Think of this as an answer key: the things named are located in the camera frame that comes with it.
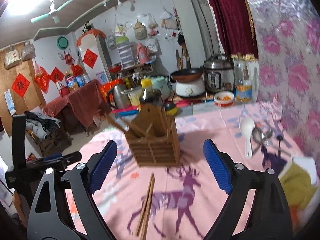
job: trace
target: pink tablecloth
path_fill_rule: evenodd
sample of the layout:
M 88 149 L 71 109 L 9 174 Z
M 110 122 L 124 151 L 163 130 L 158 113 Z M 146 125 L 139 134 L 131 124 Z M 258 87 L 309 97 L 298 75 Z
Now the pink tablecloth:
M 137 239 L 132 233 L 136 230 L 139 211 L 153 172 L 155 187 L 147 239 L 202 239 L 227 199 L 227 194 L 219 189 L 204 158 L 203 142 L 211 138 L 219 150 L 228 153 L 235 163 L 241 162 L 253 170 L 264 170 L 263 155 L 260 151 L 252 159 L 244 157 L 245 145 L 239 131 L 239 120 L 248 116 L 265 130 L 271 128 L 274 134 L 283 133 L 283 148 L 293 155 L 302 155 L 295 142 L 283 131 L 278 122 L 281 117 L 281 106 L 271 102 L 235 106 L 177 118 L 181 164 L 183 164 L 180 169 L 139 168 L 124 135 L 116 129 L 105 130 L 84 145 L 80 150 L 83 155 L 82 162 L 86 162 L 92 154 L 100 152 L 110 139 L 117 143 L 118 156 L 115 163 L 102 189 L 93 195 L 103 218 L 116 238 Z M 253 194 L 254 192 L 249 192 L 235 233 L 242 231 L 246 224 Z M 70 191 L 67 197 L 76 228 L 84 232 Z

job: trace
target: stuffed panda toy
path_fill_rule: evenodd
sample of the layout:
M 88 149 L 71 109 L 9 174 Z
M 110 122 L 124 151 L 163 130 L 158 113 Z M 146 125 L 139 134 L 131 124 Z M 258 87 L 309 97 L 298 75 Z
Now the stuffed panda toy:
M 89 21 L 87 21 L 83 26 L 82 26 L 82 34 L 87 33 L 88 31 L 92 30 L 92 26 L 89 23 Z

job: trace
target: floral wallpaper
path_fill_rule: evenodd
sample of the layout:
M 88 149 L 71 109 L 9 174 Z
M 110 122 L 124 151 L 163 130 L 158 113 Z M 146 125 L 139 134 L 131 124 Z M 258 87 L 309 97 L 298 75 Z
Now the floral wallpaper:
M 320 175 L 320 17 L 309 0 L 248 0 L 259 50 L 258 100 L 278 95 L 281 123 Z

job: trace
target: wooden door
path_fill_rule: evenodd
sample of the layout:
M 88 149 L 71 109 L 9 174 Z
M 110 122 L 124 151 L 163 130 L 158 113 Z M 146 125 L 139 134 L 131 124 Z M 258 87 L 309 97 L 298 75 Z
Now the wooden door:
M 24 43 L 19 43 L 15 45 L 14 48 L 20 53 L 23 46 Z M 4 129 L 10 137 L 12 133 L 12 117 L 8 111 L 7 103 L 4 98 L 4 92 L 6 90 L 10 89 L 12 100 L 15 109 L 17 110 L 16 114 L 23 114 L 24 111 L 32 110 L 37 106 L 43 108 L 46 102 L 40 87 L 33 81 L 35 70 L 32 60 L 30 59 L 24 62 L 21 61 L 19 65 L 6 70 L 4 68 L 4 57 L 7 52 L 7 50 L 0 51 L 0 117 Z M 12 84 L 19 73 L 21 73 L 30 82 L 23 98 L 11 89 Z

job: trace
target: pressure cooker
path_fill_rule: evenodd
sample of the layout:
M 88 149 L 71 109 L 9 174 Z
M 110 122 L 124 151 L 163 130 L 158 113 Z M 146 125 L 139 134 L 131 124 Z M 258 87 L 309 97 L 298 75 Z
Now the pressure cooker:
M 235 74 L 232 58 L 215 54 L 203 64 L 204 85 L 208 92 L 232 92 L 235 88 Z

